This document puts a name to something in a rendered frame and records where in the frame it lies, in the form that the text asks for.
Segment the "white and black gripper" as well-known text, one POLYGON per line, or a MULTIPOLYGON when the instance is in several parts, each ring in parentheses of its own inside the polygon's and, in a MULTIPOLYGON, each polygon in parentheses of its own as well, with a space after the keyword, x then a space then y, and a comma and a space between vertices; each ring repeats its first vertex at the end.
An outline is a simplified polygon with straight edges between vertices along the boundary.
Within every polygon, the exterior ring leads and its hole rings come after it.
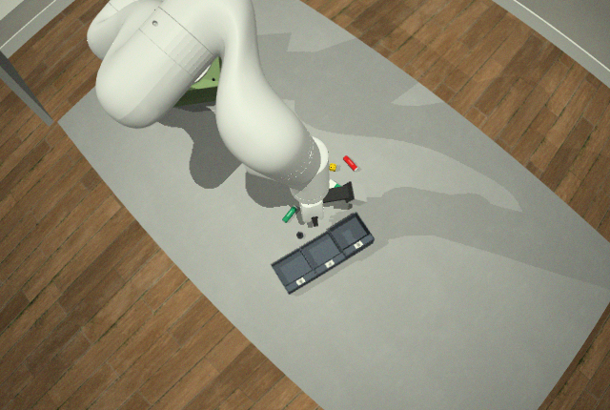
POLYGON ((302 220, 305 223, 313 221, 314 227, 318 226, 317 219, 323 219, 323 199, 314 204, 305 204, 299 202, 302 220))

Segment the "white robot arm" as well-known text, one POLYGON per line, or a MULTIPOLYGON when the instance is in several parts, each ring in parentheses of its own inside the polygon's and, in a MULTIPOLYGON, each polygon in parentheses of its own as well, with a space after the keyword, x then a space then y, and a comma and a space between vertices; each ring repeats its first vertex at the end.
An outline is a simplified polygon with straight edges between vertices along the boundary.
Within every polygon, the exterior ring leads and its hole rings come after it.
POLYGON ((156 123, 220 57, 216 125, 249 174, 289 186, 305 204, 367 202, 364 185, 329 189, 327 147, 268 83, 252 0, 110 0, 87 40, 102 60, 97 98, 118 123, 156 123))

